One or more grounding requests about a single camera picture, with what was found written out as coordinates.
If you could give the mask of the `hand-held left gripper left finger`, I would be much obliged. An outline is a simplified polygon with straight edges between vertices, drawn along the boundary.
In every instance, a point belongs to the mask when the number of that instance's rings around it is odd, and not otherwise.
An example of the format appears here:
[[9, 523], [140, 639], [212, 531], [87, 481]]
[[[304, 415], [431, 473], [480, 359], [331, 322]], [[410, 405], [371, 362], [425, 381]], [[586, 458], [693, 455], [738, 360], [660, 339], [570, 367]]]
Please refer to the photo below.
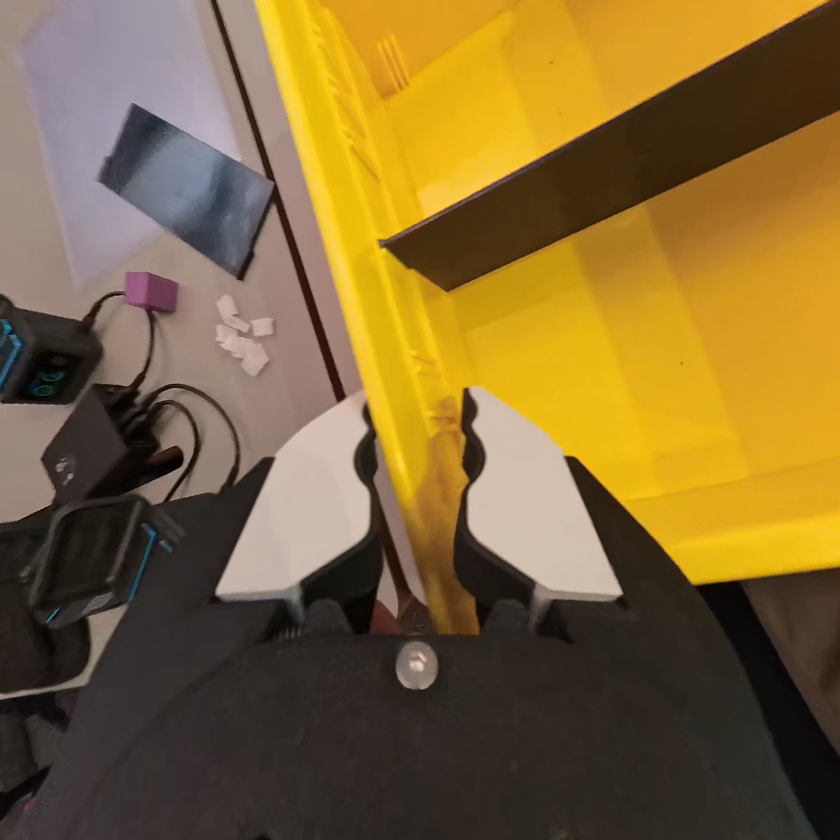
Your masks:
[[330, 600], [355, 633], [369, 632], [384, 569], [375, 440], [356, 392], [276, 452], [217, 583], [220, 601], [282, 602], [301, 623]]

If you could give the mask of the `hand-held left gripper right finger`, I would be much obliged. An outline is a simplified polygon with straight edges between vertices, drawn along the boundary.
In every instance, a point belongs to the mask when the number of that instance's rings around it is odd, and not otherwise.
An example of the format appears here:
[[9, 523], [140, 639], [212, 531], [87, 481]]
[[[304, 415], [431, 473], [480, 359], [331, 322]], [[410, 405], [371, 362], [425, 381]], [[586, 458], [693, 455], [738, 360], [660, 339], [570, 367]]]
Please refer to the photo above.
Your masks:
[[466, 484], [454, 568], [480, 625], [499, 602], [540, 627], [556, 602], [619, 603], [619, 583], [561, 446], [481, 386], [462, 393]]

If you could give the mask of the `yellow plastic bin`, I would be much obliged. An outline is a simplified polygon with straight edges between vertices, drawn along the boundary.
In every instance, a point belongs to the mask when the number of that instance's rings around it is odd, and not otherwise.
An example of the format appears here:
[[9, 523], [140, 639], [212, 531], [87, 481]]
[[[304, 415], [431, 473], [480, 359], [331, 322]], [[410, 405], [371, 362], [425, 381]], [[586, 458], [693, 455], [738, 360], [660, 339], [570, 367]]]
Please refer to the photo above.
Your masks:
[[838, 565], [838, 112], [451, 291], [379, 246], [824, 3], [255, 3], [439, 630], [474, 385], [693, 583]]

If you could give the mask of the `pile of white paper scraps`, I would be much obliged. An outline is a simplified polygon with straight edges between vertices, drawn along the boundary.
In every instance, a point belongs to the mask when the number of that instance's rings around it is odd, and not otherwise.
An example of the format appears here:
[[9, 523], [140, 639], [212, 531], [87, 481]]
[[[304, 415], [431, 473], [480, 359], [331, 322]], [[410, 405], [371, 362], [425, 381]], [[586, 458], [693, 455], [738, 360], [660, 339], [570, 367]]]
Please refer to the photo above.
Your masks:
[[260, 376], [270, 362], [263, 341], [275, 335], [276, 321], [271, 317], [244, 318], [234, 297], [227, 293], [216, 300], [216, 310], [216, 345], [237, 361], [248, 377]]

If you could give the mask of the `black charger box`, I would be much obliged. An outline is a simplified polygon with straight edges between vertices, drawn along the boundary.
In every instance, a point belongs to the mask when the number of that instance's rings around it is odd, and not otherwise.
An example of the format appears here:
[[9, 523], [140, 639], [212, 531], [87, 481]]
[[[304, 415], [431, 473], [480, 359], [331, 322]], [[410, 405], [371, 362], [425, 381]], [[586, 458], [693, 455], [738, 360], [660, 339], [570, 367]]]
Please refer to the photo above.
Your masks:
[[55, 504], [114, 497], [141, 486], [161, 443], [147, 423], [124, 429], [136, 396], [126, 386], [95, 384], [79, 400], [41, 456]]

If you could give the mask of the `purple cube adapter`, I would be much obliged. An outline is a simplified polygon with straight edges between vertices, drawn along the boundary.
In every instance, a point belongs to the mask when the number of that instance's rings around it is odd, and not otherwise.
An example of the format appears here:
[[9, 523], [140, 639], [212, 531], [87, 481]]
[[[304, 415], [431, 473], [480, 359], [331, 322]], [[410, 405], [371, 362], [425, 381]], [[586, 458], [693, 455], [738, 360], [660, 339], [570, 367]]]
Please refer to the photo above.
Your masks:
[[124, 274], [123, 299], [135, 308], [172, 314], [177, 310], [180, 285], [149, 271], [130, 270]]

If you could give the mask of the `dark cloth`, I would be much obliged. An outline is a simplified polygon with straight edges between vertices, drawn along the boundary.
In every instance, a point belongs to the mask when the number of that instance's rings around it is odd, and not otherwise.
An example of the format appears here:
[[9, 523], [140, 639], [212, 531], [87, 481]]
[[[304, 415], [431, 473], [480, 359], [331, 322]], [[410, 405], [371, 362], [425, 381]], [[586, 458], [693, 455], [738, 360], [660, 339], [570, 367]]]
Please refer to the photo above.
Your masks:
[[28, 604], [37, 554], [47, 527], [35, 521], [2, 524], [1, 535], [1, 689], [2, 779], [4, 816], [20, 800], [33, 795], [49, 766], [40, 766], [29, 739], [28, 721], [37, 718], [60, 735], [70, 714], [52, 689], [71, 679], [71, 670], [85, 668], [90, 654], [85, 629], [52, 633]]

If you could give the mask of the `black tablet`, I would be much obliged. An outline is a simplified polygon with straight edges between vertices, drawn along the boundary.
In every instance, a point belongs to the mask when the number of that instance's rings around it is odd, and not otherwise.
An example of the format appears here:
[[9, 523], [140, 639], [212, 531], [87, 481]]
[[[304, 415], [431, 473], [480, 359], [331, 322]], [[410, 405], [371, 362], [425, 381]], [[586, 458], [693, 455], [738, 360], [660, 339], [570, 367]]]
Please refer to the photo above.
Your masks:
[[136, 103], [98, 182], [237, 280], [275, 192], [260, 173]]

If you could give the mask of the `black bin divider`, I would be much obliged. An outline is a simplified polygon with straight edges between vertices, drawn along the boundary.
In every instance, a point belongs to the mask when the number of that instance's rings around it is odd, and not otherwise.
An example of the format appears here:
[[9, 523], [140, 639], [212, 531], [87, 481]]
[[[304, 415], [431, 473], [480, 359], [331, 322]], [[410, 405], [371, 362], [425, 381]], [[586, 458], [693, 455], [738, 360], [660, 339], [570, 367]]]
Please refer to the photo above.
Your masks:
[[839, 110], [839, 3], [826, 2], [379, 241], [452, 291]]

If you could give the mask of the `white paper sheet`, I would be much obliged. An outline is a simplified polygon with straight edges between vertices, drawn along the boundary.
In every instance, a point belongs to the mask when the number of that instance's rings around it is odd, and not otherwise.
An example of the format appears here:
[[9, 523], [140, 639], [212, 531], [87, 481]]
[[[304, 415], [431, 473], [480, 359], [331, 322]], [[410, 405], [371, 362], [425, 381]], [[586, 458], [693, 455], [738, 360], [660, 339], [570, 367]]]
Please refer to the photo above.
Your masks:
[[77, 287], [159, 231], [98, 182], [132, 104], [242, 159], [194, 2], [55, 2], [17, 54]]

